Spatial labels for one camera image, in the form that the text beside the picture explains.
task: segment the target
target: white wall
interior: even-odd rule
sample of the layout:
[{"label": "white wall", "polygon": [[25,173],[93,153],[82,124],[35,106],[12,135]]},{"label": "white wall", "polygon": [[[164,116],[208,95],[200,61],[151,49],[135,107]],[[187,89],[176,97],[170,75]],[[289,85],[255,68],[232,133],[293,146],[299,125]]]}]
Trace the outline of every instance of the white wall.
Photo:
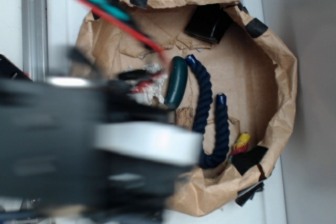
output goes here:
[{"label": "white wall", "polygon": [[262,0],[299,60],[294,134],[282,155],[289,224],[336,222],[336,0]]},{"label": "white wall", "polygon": [[22,69],[21,0],[0,0],[0,54]]}]

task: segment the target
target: white plastic part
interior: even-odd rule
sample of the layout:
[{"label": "white plastic part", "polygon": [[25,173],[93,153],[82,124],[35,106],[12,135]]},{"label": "white plastic part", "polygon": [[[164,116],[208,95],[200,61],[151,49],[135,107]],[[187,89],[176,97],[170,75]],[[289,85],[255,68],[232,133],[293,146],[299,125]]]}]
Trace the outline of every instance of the white plastic part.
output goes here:
[{"label": "white plastic part", "polygon": [[154,122],[99,125],[95,148],[177,166],[195,165],[203,136],[181,127]]}]

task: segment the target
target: teal wire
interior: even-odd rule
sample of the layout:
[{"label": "teal wire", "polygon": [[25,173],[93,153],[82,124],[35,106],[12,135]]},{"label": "teal wire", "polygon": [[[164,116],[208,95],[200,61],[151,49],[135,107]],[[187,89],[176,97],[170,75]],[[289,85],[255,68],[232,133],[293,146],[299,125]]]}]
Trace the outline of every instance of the teal wire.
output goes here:
[{"label": "teal wire", "polygon": [[107,0],[87,0],[97,6],[99,6],[101,9],[103,9],[108,14],[112,15],[113,17],[129,22],[131,21],[131,17],[123,12],[122,10],[118,9],[115,6],[111,6]]}]

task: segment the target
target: red wire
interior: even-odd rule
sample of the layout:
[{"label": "red wire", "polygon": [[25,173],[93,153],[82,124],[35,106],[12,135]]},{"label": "red wire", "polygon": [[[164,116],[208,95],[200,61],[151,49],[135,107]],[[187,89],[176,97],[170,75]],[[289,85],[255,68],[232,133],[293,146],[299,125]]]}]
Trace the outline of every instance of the red wire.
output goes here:
[{"label": "red wire", "polygon": [[126,25],[123,22],[119,21],[118,19],[114,18],[113,16],[111,16],[110,14],[108,14],[107,12],[102,10],[101,8],[99,8],[99,7],[95,6],[94,4],[90,3],[89,1],[86,1],[86,0],[78,0],[78,1],[80,1],[83,4],[87,5],[88,7],[90,7],[92,9],[92,12],[94,12],[95,14],[104,18],[106,21],[108,21],[111,24],[119,27],[120,29],[124,30],[126,33],[130,34],[132,37],[134,37],[138,41],[140,41],[140,42],[148,45],[149,47],[151,47],[154,51],[156,51],[159,54],[160,60],[162,61],[162,65],[163,65],[163,72],[165,72],[167,70],[169,60],[166,57],[166,55],[164,53],[164,49],[161,46],[159,46],[157,43],[155,43],[153,40],[151,40],[147,36],[143,35],[142,33],[136,31],[132,27],[129,27],[128,25]]}]

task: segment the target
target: electrical cable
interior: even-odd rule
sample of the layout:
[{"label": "electrical cable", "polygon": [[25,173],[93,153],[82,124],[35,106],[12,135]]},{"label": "electrical cable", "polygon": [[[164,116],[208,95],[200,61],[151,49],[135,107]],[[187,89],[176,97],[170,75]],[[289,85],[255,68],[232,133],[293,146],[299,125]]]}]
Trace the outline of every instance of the electrical cable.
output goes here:
[{"label": "electrical cable", "polygon": [[162,72],[167,71],[169,61],[165,56],[165,53],[163,52],[163,48],[146,35],[142,34],[141,32],[131,27],[131,24],[126,24],[126,22],[131,21],[131,19],[127,19],[126,16],[127,14],[119,10],[116,6],[112,6],[111,3],[107,2],[107,0],[78,0],[78,1],[90,7],[92,9],[92,12],[104,18],[106,21],[124,30],[126,33],[130,34],[136,40],[146,44],[154,51],[156,51],[159,55],[160,60],[162,61],[162,67],[163,67]]}]

